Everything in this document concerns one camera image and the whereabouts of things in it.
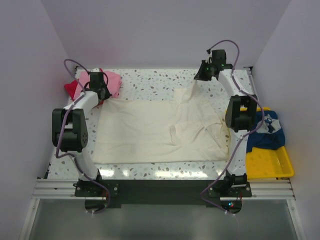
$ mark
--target white wall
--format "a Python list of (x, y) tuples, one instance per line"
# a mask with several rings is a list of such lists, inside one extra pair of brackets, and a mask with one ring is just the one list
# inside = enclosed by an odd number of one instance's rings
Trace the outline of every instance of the white wall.
[[(68, 55), (87, 66), (198, 67), (222, 39), (253, 66), (290, 0), (41, 0)], [(233, 61), (236, 51), (226, 48)]]
[(320, 235), (319, 12), (319, 0), (292, 0), (253, 68), (259, 97), (278, 112), (284, 128), (298, 212), (310, 240)]
[(0, 3), (0, 239), (18, 239), (52, 151), (51, 112), (67, 100), (67, 54), (39, 0)]

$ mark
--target speckled tabletop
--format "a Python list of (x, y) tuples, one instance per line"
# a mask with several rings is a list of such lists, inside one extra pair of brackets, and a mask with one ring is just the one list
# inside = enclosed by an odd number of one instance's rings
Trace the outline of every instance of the speckled tabletop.
[[(193, 81), (197, 69), (108, 69), (122, 76), (119, 98), (125, 100), (164, 101), (173, 97), (175, 88), (187, 87)], [(247, 70), (236, 70), (244, 88), (252, 93)], [(199, 81), (202, 94), (210, 100), (213, 108), (224, 121), (229, 98), (221, 83), (216, 80)], [(87, 149), (94, 154), (97, 126), (101, 107), (95, 107), (86, 116), (89, 133)], [(48, 179), (77, 179), (78, 172), (67, 156), (56, 159), (54, 152), (48, 169)], [(189, 161), (170, 163), (97, 164), (103, 179), (144, 180), (194, 180), (216, 179), (226, 166), (225, 161)]]

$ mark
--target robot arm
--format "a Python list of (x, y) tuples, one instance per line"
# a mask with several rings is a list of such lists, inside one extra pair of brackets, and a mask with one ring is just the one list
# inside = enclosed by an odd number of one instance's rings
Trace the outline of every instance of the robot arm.
[[(229, 158), (244, 135), (252, 129), (257, 111), (257, 103), (246, 92), (236, 76), (232, 78), (232, 65), (227, 64), (224, 50), (209, 51), (208, 60), (203, 60), (195, 80), (210, 81), (215, 77), (224, 87), (230, 101), (225, 114), (225, 123), (230, 131)], [(233, 160), (227, 168), (224, 182), (226, 188), (245, 187), (247, 185), (246, 153), (248, 136), (246, 136), (234, 153)]]
[[(82, 172), (86, 173), (91, 179), (96, 180), (101, 176), (86, 148), (89, 137), (86, 125), (86, 115), (101, 101), (108, 99), (111, 94), (105, 84), (103, 72), (98, 68), (95, 68), (89, 75), (89, 89), (85, 93), (81, 92), (80, 96), (74, 102), (64, 108), (56, 108), (53, 110), (52, 143), (55, 147), (58, 147), (60, 131), (63, 127), (63, 118), (67, 110), (72, 108), (67, 116), (63, 139), (61, 146), (59, 147), (62, 152), (73, 154), (76, 157), (78, 167)], [(78, 167), (76, 166), (79, 173), (79, 179), (88, 181), (88, 179), (79, 171)]]

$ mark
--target white cloth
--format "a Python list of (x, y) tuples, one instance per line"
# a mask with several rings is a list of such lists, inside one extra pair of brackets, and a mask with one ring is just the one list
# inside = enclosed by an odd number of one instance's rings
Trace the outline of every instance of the white cloth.
[(96, 164), (217, 161), (228, 156), (217, 113), (197, 82), (173, 100), (104, 101), (95, 143)]
[(278, 119), (273, 119), (269, 114), (264, 116), (262, 126), (256, 131), (257, 134), (274, 134), (281, 129), (280, 121)]

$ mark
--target purple cable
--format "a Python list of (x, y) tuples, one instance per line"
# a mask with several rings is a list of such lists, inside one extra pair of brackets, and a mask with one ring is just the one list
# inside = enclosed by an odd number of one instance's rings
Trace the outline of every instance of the purple cable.
[(63, 65), (64, 65), (66, 71), (69, 73), (69, 75), (70, 75), (74, 80), (76, 80), (76, 82), (77, 82), (77, 83), (79, 84), (79, 86), (82, 88), (82, 92), (84, 92), (84, 94), (86, 94), (86, 89), (85, 89), (85, 87), (79, 82), (79, 80), (78, 80), (77, 78), (74, 77), (73, 73), (72, 73), (72, 72), (69, 70), (69, 68), (67, 67), (67, 62), (73, 62), (73, 63), (75, 63), (75, 64), (78, 64), (80, 67), (82, 67), (82, 68), (86, 71), (86, 73), (87, 73), (88, 75), (89, 75), (89, 71), (88, 71), (82, 64), (80, 64), (79, 62), (77, 62), (77, 61), (75, 61), (75, 60), (73, 60), (73, 59), (67, 58), (67, 59), (65, 59), (65, 60), (63, 61)]
[[(234, 148), (234, 150), (233, 150), (233, 153), (231, 154), (230, 160), (228, 161), (227, 165), (226, 165), (225, 168), (222, 170), (222, 172), (220, 173), (220, 175), (219, 175), (211, 184), (209, 184), (208, 187), (206, 187), (206, 188), (200, 193), (201, 199), (202, 199), (203, 201), (205, 201), (206, 203), (211, 204), (211, 205), (217, 207), (218, 209), (221, 209), (222, 211), (224, 211), (224, 212), (226, 212), (226, 213), (228, 213), (228, 214), (232, 214), (230, 211), (224, 209), (224, 208), (221, 207), (220, 205), (218, 205), (218, 204), (216, 204), (216, 203), (214, 203), (214, 202), (212, 202), (212, 201), (204, 198), (203, 194), (205, 194), (210, 188), (212, 188), (212, 187), (218, 182), (218, 180), (225, 174), (225, 172), (227, 171), (228, 167), (230, 166), (230, 164), (231, 164), (231, 162), (232, 162), (232, 160), (233, 160), (233, 158), (234, 158), (234, 156), (235, 156), (235, 154), (236, 154), (236, 151), (237, 151), (240, 143), (242, 142), (242, 140), (243, 140), (245, 137), (247, 137), (248, 135), (253, 134), (254, 132), (256, 132), (256, 131), (264, 124), (263, 119), (265, 118), (265, 111), (264, 111), (264, 108), (262, 107), (262, 104), (261, 104), (256, 98), (254, 98), (251, 94), (243, 91), (243, 90), (239, 87), (239, 85), (238, 85), (238, 83), (237, 83), (237, 81), (236, 81), (236, 79), (235, 79), (235, 77), (234, 77), (235, 67), (236, 67), (236, 64), (237, 64), (237, 62), (238, 62), (238, 58), (239, 58), (239, 55), (240, 55), (240, 48), (239, 48), (238, 44), (236, 44), (236, 43), (235, 43), (234, 41), (232, 41), (232, 40), (225, 39), (225, 40), (221, 40), (221, 41), (217, 42), (217, 43), (214, 44), (212, 47), (210, 47), (208, 50), (211, 50), (212, 48), (214, 48), (215, 46), (217, 46), (218, 44), (223, 43), (223, 42), (230, 42), (230, 43), (234, 44), (234, 45), (236, 46), (236, 49), (237, 49), (237, 55), (236, 55), (236, 58), (235, 58), (233, 67), (232, 67), (232, 69), (231, 69), (231, 77), (232, 77), (233, 83), (235, 84), (236, 88), (237, 88), (242, 94), (247, 95), (247, 96), (250, 97), (253, 101), (256, 102), (256, 104), (260, 107), (261, 113), (262, 113), (262, 118), (261, 118), (262, 121), (260, 122), (260, 124), (257, 125), (255, 129), (251, 130), (250, 132), (248, 132), (248, 133), (246, 133), (244, 136), (242, 136), (242, 138), (241, 138), (241, 139), (238, 141), (238, 143), (236, 144), (236, 146), (235, 146), (235, 148)], [(237, 221), (238, 231), (239, 231), (239, 229), (240, 229), (239, 221), (238, 221), (238, 219), (237, 219), (236, 217), (235, 217), (235, 219), (236, 219), (236, 221)]]
[(57, 159), (60, 159), (60, 158), (63, 158), (65, 156), (70, 156), (71, 158), (74, 158), (74, 164), (76, 166), (76, 168), (78, 169), (78, 171), (83, 174), (83, 176), (88, 179), (90, 182), (92, 182), (93, 184), (97, 185), (98, 187), (102, 188), (103, 190), (105, 190), (108, 194), (108, 201), (107, 201), (107, 204), (106, 206), (104, 206), (104, 208), (100, 209), (100, 210), (96, 210), (93, 212), (93, 214), (99, 214), (99, 213), (102, 213), (105, 209), (108, 208), (108, 206), (110, 205), (110, 200), (111, 200), (111, 195), (110, 195), (110, 191), (105, 187), (103, 186), (102, 184), (96, 182), (94, 179), (92, 179), (91, 177), (89, 177), (87, 174), (84, 173), (84, 171), (82, 171), (82, 169), (80, 168), (79, 164), (78, 164), (78, 161), (76, 159), (76, 156), (73, 155), (72, 153), (65, 153), (65, 154), (62, 154), (62, 155), (59, 155), (59, 150), (61, 148), (61, 143), (62, 143), (62, 139), (63, 139), (63, 136), (64, 136), (64, 132), (65, 132), (65, 127), (66, 127), (66, 123), (67, 123), (67, 118), (68, 118), (68, 115), (70, 113), (70, 111), (73, 109), (74, 105), (79, 102), (85, 95), (81, 95), (80, 97), (78, 97), (73, 105), (70, 106), (70, 108), (65, 112), (64, 114), (64, 117), (63, 117), (63, 120), (62, 120), (62, 126), (61, 126), (61, 130), (60, 130), (60, 135), (59, 135), (59, 139), (58, 139), (58, 143), (57, 143), (57, 146), (56, 146), (56, 150), (55, 150), (55, 157)]

